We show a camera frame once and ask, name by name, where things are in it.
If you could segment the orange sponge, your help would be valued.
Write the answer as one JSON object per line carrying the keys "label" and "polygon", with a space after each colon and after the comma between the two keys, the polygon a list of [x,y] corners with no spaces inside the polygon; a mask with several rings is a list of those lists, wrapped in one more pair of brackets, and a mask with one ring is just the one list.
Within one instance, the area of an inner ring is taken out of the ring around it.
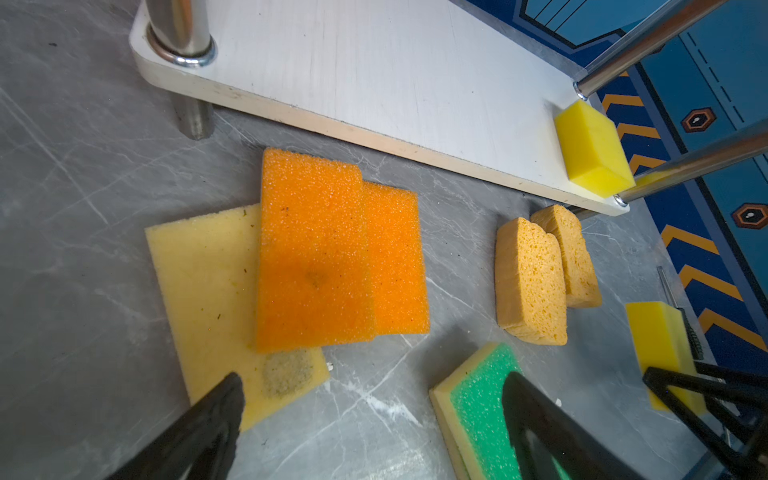
{"label": "orange sponge", "polygon": [[418,195],[363,184],[375,328],[378,335],[427,334],[428,292]]}
{"label": "orange sponge", "polygon": [[375,338],[357,166],[265,150],[254,336],[260,353]]}

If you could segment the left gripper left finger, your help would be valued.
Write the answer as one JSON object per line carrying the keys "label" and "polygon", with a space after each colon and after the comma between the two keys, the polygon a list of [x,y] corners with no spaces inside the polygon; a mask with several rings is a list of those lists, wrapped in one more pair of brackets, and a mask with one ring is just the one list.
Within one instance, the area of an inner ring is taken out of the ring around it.
{"label": "left gripper left finger", "polygon": [[225,479],[232,468],[245,407],[231,372],[112,479]]}

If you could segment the pale yellow sponge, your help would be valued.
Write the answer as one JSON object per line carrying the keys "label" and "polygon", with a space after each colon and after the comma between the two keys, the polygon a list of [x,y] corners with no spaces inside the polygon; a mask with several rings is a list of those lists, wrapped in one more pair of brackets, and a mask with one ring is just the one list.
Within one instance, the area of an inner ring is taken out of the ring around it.
{"label": "pale yellow sponge", "polygon": [[330,378],[319,348],[254,348],[260,213],[254,204],[145,231],[189,400],[238,374],[243,431]]}

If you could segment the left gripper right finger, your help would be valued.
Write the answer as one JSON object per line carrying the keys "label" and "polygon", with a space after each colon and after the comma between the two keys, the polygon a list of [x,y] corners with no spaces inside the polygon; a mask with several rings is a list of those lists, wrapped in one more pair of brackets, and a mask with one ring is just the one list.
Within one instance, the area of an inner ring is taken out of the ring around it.
{"label": "left gripper right finger", "polygon": [[639,479],[641,476],[595,440],[518,372],[503,385],[502,407],[521,477]]}

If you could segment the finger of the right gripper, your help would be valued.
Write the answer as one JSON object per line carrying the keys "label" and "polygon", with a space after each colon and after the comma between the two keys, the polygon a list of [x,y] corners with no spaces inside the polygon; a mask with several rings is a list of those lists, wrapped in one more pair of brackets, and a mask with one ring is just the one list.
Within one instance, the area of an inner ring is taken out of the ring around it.
{"label": "finger of the right gripper", "polygon": [[[700,361],[694,366],[694,375],[649,367],[643,382],[735,478],[765,479],[767,378]],[[729,446],[700,414],[683,403],[673,392],[675,388],[701,395],[708,411],[742,443],[742,448]]]}

